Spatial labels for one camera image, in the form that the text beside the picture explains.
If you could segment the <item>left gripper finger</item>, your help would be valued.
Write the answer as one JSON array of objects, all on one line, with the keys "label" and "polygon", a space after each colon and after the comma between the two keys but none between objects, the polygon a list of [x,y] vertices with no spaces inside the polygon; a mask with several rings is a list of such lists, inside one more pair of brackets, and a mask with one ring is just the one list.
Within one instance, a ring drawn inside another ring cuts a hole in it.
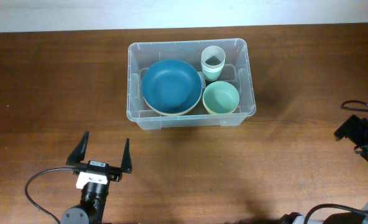
[{"label": "left gripper finger", "polygon": [[68,156],[66,165],[73,167],[86,167],[86,164],[82,163],[82,161],[85,158],[89,133],[89,131],[85,131],[82,139],[80,140],[76,148]]},{"label": "left gripper finger", "polygon": [[121,170],[123,173],[127,173],[127,174],[132,173],[132,160],[131,160],[129,148],[130,148],[130,142],[129,142],[129,138],[127,138],[125,147],[124,147],[124,153],[122,156],[122,162],[121,162]]}]

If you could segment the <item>beige bowl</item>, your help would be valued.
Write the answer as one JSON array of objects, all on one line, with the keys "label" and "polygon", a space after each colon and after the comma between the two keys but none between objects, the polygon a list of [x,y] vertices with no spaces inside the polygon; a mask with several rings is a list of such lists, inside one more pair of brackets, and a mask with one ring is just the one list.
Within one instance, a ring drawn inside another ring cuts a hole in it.
[{"label": "beige bowl", "polygon": [[187,110],[180,111],[178,113],[166,113],[166,112],[159,111],[159,110],[155,109],[154,107],[152,107],[145,99],[144,99],[144,101],[147,104],[147,106],[150,107],[150,109],[152,109],[153,111],[155,111],[158,114],[161,114],[163,116],[181,116],[181,115],[184,115],[184,114],[187,114],[188,112],[190,112],[199,103],[200,99],[201,99],[201,97],[198,98],[198,101],[192,107],[188,108]]}]

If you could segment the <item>dark blue bowl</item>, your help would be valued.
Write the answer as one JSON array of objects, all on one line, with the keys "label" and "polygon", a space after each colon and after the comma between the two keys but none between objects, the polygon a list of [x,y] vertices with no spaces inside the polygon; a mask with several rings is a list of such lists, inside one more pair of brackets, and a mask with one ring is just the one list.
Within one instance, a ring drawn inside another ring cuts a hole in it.
[{"label": "dark blue bowl", "polygon": [[146,71],[141,87],[145,100],[166,113],[187,110],[202,94],[198,72],[190,64],[175,59],[153,64]]}]

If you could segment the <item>mint green small bowl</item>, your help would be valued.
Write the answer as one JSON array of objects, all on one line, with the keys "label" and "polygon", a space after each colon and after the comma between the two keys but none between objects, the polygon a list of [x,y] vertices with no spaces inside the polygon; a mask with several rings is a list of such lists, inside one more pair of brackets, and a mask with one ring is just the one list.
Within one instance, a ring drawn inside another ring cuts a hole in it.
[{"label": "mint green small bowl", "polygon": [[239,105],[240,96],[234,85],[224,81],[216,81],[205,88],[202,100],[220,102],[231,101]]}]

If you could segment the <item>mint green cup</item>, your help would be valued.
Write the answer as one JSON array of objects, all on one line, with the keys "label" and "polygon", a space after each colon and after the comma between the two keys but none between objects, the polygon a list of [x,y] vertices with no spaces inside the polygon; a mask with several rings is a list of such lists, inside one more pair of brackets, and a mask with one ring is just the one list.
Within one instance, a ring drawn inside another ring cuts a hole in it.
[{"label": "mint green cup", "polygon": [[203,70],[202,72],[203,72],[205,79],[211,82],[216,81],[221,74],[221,71],[210,72],[207,70]]}]

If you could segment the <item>cream white cup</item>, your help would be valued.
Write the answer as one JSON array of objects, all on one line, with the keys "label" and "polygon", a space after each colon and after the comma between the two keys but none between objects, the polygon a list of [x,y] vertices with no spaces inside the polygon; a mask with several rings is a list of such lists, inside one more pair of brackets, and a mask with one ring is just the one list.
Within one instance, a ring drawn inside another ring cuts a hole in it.
[{"label": "cream white cup", "polygon": [[204,71],[211,72],[211,73],[217,73],[217,72],[220,72],[223,69],[224,64],[217,65],[216,67],[213,67],[211,65],[202,63],[201,67],[202,67],[202,70],[204,70]]}]

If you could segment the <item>grey cup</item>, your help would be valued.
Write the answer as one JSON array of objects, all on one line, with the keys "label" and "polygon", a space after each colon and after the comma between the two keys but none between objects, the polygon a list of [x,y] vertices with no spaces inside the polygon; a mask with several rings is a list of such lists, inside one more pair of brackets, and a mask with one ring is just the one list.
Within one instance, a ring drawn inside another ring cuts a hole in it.
[{"label": "grey cup", "polygon": [[215,45],[205,48],[201,53],[201,63],[209,69],[217,69],[223,66],[225,59],[225,51]]}]

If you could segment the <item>yellow small bowl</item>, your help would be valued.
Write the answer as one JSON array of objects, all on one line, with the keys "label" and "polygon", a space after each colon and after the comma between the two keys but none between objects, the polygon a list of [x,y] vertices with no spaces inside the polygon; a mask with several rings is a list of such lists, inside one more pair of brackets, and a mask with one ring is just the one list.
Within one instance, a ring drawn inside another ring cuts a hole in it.
[{"label": "yellow small bowl", "polygon": [[236,110],[238,104],[231,101],[203,101],[203,106],[209,114],[230,114]]}]

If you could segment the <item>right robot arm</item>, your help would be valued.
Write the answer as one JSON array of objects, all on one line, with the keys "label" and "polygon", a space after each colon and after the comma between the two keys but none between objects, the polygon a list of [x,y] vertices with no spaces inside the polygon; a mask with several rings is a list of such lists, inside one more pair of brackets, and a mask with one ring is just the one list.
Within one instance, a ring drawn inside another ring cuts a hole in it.
[{"label": "right robot arm", "polygon": [[[355,144],[354,152],[360,155],[363,159],[368,162],[368,119],[360,119],[356,115],[350,116],[335,132],[334,137],[337,141],[342,138],[348,138]],[[316,211],[323,208],[334,208],[338,209],[340,213],[334,213],[325,220],[312,220],[311,216]],[[324,224],[324,223],[343,223],[343,224],[362,224],[368,223],[368,202],[363,206],[362,209],[356,209],[345,205],[339,205],[335,203],[324,203],[319,204],[306,215],[301,215],[297,212],[293,212],[289,215],[284,215],[279,223],[288,224]]]}]

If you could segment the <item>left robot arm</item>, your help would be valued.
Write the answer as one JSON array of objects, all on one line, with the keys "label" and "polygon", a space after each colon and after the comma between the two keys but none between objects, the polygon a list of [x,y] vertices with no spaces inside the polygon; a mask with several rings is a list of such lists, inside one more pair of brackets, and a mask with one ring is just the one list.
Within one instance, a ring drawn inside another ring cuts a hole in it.
[{"label": "left robot arm", "polygon": [[81,141],[67,158],[67,165],[78,176],[76,188],[81,190],[78,205],[66,210],[60,220],[61,224],[100,224],[102,223],[106,199],[111,182],[119,182],[124,173],[132,172],[129,140],[126,140],[121,165],[111,166],[105,162],[83,160],[89,132],[85,132]]}]

